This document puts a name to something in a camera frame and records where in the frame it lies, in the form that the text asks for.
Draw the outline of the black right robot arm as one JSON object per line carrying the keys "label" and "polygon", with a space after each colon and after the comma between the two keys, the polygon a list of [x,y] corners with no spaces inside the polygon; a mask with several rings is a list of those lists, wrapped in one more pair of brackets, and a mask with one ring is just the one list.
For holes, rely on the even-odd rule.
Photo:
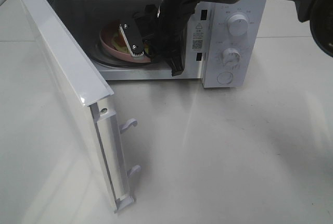
{"label": "black right robot arm", "polygon": [[[200,2],[234,4],[239,0],[162,0],[159,7],[147,6],[142,19],[120,22],[119,32],[133,57],[159,57],[173,76],[183,73],[181,35]],[[288,0],[296,6],[298,20],[309,22],[318,47],[332,55],[332,0]]]}

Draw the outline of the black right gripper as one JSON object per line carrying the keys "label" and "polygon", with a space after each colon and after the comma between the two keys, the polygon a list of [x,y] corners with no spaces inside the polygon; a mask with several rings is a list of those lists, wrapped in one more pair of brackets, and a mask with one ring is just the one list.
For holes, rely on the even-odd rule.
{"label": "black right gripper", "polygon": [[[160,4],[157,39],[172,76],[179,76],[184,71],[181,37],[197,4],[198,0],[162,0]],[[145,49],[135,20],[130,17],[121,18],[119,30],[130,55],[142,57]]]}

